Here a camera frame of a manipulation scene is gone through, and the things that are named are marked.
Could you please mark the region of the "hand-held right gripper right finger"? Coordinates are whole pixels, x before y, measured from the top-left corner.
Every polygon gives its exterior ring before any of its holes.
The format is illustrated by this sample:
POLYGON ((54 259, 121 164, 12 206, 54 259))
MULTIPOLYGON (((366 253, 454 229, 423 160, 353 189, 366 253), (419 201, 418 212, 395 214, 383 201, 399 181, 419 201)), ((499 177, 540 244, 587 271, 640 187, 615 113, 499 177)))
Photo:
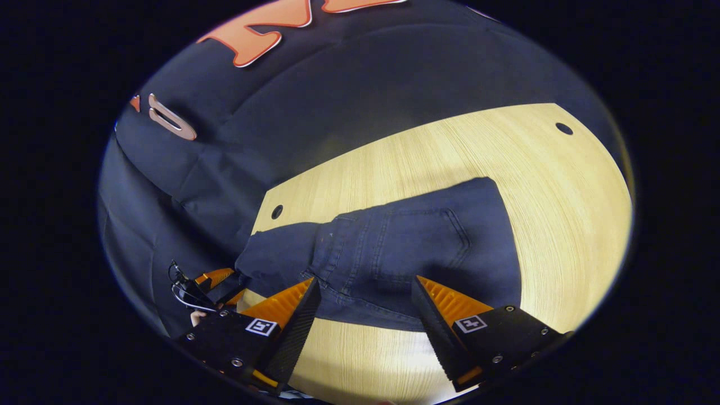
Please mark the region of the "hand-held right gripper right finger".
POLYGON ((497 308, 417 276, 411 300, 456 392, 488 390, 558 350, 573 336, 516 305, 497 308))

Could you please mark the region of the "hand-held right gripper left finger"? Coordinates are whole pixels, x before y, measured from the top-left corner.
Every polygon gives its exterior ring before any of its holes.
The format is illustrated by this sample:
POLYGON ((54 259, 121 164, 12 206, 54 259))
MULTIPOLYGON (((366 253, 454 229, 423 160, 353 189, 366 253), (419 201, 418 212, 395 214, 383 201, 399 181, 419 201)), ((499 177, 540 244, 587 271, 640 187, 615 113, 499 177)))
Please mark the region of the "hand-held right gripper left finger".
POLYGON ((178 337, 178 349, 234 384, 281 394, 320 304, 321 287, 310 278, 246 310, 208 315, 178 337))

